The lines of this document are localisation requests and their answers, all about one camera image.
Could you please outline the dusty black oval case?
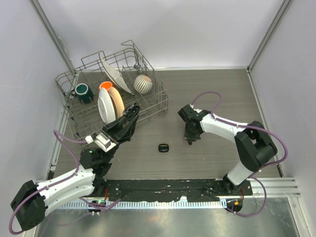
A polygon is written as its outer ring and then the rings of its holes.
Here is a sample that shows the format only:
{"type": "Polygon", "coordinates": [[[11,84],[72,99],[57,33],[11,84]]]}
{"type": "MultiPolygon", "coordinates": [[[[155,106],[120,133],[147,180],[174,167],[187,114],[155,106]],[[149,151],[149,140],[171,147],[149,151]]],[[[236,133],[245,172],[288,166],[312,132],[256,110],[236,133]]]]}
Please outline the dusty black oval case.
{"type": "Polygon", "coordinates": [[[139,112],[140,106],[137,102],[134,102],[125,108],[125,110],[123,111],[123,116],[126,117],[127,120],[131,120],[135,116],[137,116],[139,112]]]}

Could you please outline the glossy black charging case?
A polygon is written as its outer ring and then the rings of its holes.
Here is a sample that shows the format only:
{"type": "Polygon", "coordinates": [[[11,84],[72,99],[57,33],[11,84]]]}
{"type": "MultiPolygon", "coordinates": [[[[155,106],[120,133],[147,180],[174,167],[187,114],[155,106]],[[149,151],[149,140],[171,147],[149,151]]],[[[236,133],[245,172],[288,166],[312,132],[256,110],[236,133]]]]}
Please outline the glossy black charging case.
{"type": "Polygon", "coordinates": [[[159,144],[158,151],[161,153],[167,153],[169,151],[169,145],[168,144],[159,144]]]}

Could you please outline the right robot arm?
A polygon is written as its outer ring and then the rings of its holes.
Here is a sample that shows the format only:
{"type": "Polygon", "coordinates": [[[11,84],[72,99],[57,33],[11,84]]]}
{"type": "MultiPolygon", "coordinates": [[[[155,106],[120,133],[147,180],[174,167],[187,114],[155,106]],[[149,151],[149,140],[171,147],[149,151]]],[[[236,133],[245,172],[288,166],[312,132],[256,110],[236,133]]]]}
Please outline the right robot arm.
{"type": "Polygon", "coordinates": [[[184,139],[189,145],[200,139],[203,133],[212,133],[235,143],[239,162],[223,177],[223,192],[234,195],[243,182],[258,172],[276,154],[277,148],[264,126],[254,121],[238,123],[185,105],[178,111],[185,122],[184,139]]]}

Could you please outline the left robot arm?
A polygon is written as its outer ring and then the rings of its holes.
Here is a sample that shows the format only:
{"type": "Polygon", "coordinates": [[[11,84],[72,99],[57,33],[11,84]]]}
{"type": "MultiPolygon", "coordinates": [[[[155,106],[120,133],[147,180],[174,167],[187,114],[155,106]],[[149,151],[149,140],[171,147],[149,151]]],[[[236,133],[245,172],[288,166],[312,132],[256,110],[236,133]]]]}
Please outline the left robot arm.
{"type": "Polygon", "coordinates": [[[136,106],[125,109],[120,118],[103,126],[99,134],[85,137],[83,143],[97,146],[82,150],[80,159],[75,160],[75,169],[41,183],[25,182],[10,204],[13,214],[9,220],[9,232],[17,233],[12,229],[14,219],[24,232],[73,199],[88,195],[100,197],[105,191],[103,177],[111,168],[110,161],[120,144],[131,140],[138,118],[136,106]]]}

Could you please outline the white round plate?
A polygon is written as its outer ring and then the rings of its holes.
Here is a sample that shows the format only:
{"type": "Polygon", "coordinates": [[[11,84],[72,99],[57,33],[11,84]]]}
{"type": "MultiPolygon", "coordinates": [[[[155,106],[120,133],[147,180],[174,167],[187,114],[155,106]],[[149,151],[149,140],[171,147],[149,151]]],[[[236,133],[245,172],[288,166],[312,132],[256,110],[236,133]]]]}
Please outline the white round plate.
{"type": "Polygon", "coordinates": [[[101,88],[98,94],[98,110],[105,124],[116,120],[116,114],[110,95],[105,88],[101,88]]]}

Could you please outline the beige round plate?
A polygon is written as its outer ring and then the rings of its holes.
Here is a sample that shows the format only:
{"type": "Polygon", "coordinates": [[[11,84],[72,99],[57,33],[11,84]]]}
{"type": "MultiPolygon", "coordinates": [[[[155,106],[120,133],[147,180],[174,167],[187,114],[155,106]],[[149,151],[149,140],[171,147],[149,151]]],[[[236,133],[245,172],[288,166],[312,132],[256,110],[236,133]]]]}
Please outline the beige round plate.
{"type": "Polygon", "coordinates": [[[114,103],[114,107],[115,107],[115,112],[116,112],[116,117],[120,118],[123,116],[123,112],[125,110],[125,106],[122,100],[122,97],[119,93],[119,91],[114,88],[111,87],[108,91],[113,103],[114,103]]]}

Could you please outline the orange cup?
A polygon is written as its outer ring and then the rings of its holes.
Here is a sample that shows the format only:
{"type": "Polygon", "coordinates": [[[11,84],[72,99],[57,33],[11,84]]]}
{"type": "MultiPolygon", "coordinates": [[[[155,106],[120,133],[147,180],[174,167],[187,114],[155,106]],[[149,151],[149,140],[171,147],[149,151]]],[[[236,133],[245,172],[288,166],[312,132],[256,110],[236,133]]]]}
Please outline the orange cup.
{"type": "Polygon", "coordinates": [[[113,83],[110,81],[104,81],[99,85],[99,90],[104,88],[105,90],[109,91],[113,87],[113,83]]]}

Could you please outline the dark green mug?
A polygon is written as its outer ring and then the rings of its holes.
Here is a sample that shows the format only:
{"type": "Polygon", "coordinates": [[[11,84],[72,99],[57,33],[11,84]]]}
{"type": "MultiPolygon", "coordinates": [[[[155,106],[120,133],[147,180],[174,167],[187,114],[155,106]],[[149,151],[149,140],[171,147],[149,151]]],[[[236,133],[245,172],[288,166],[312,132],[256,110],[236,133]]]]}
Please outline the dark green mug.
{"type": "Polygon", "coordinates": [[[91,88],[85,83],[79,83],[72,91],[71,94],[78,98],[80,103],[89,104],[94,100],[94,94],[91,88]]]}

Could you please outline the striped ceramic bowl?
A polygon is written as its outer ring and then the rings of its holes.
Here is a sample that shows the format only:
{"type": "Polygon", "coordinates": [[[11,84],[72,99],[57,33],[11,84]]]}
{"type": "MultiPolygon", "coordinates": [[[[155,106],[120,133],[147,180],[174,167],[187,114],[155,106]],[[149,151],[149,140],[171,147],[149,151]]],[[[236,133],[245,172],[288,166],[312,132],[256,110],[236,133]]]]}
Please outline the striped ceramic bowl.
{"type": "Polygon", "coordinates": [[[152,80],[146,75],[139,75],[134,82],[134,89],[141,93],[147,94],[153,87],[152,80]]]}

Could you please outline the grey tilted plate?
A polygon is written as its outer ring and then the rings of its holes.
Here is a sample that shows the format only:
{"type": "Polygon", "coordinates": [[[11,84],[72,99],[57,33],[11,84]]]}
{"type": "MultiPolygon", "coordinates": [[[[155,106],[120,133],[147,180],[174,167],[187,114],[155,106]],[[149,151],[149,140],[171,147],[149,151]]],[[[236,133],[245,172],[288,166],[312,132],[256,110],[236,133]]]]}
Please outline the grey tilted plate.
{"type": "Polygon", "coordinates": [[[102,58],[101,53],[98,53],[98,56],[101,64],[101,71],[105,72],[110,81],[113,82],[116,86],[134,96],[134,93],[128,88],[120,72],[109,65],[105,58],[102,58]]]}

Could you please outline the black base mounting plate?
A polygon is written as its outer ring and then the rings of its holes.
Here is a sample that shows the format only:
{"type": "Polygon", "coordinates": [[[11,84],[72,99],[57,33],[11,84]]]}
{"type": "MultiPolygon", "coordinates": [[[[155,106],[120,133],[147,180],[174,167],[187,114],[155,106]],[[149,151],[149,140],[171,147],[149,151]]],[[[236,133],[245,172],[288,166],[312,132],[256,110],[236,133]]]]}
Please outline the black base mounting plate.
{"type": "Polygon", "coordinates": [[[246,189],[246,182],[234,186],[216,179],[106,180],[95,194],[105,195],[110,201],[177,202],[186,197],[189,202],[198,202],[245,195],[246,189]]]}

